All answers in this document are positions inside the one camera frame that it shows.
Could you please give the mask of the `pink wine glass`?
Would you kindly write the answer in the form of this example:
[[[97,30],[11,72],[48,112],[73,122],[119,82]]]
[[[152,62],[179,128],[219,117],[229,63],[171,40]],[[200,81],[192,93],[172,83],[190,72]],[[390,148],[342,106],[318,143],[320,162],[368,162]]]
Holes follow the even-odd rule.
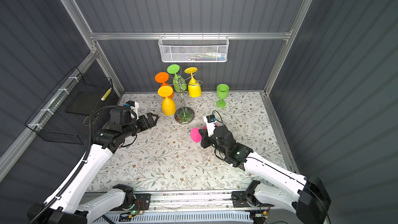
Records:
[[[195,143],[199,143],[202,140],[202,136],[200,135],[199,129],[198,128],[193,128],[190,131],[190,136],[191,139],[195,142]]]

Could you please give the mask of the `chrome wine glass rack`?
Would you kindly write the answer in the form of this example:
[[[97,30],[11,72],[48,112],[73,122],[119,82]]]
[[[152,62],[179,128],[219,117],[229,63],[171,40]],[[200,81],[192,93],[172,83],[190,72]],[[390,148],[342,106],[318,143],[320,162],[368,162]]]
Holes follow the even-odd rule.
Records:
[[[190,80],[190,77],[185,79],[187,85],[189,83],[189,80]],[[174,117],[177,122],[179,122],[181,124],[188,124],[188,123],[192,122],[195,118],[194,110],[192,108],[188,107],[186,105],[186,101],[185,101],[185,98],[189,96],[188,87],[185,91],[178,93],[178,94],[180,97],[181,107],[176,110]]]

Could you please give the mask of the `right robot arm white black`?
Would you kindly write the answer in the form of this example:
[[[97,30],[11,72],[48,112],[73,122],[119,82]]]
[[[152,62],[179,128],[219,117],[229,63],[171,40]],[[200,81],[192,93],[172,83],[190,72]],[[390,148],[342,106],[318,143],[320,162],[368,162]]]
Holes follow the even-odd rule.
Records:
[[[271,189],[253,180],[245,191],[249,205],[257,207],[271,204],[281,207],[294,213],[304,224],[323,224],[330,219],[328,210],[331,198],[319,177],[296,174],[267,161],[253,149],[238,143],[224,125],[194,128],[191,138],[203,148],[212,147],[218,159],[275,186],[275,189]]]

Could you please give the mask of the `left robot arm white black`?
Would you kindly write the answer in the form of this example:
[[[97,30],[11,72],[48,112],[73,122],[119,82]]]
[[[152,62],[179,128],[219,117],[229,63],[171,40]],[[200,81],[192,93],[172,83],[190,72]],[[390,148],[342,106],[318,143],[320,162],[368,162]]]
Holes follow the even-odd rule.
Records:
[[[67,178],[42,204],[33,204],[27,216],[31,224],[90,224],[108,211],[144,207],[131,186],[117,184],[85,204],[81,200],[95,175],[119,148],[126,148],[126,138],[157,125],[159,115],[139,116],[138,103],[105,106],[89,117],[86,152]]]

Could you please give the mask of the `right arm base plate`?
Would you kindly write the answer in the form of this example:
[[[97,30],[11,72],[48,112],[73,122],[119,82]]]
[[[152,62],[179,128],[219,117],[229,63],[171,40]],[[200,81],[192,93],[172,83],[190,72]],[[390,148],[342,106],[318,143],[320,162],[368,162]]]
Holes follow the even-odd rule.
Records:
[[[255,203],[254,205],[247,201],[245,191],[233,191],[231,193],[231,200],[233,202],[233,207],[235,208],[245,208],[245,207],[274,207],[272,204],[268,203]]]

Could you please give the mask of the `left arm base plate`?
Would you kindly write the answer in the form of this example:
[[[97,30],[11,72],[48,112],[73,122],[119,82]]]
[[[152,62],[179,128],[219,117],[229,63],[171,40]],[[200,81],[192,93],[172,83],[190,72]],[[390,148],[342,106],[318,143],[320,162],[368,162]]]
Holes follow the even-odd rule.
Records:
[[[112,211],[147,211],[149,210],[151,194],[135,194],[135,201],[129,207],[119,206]]]

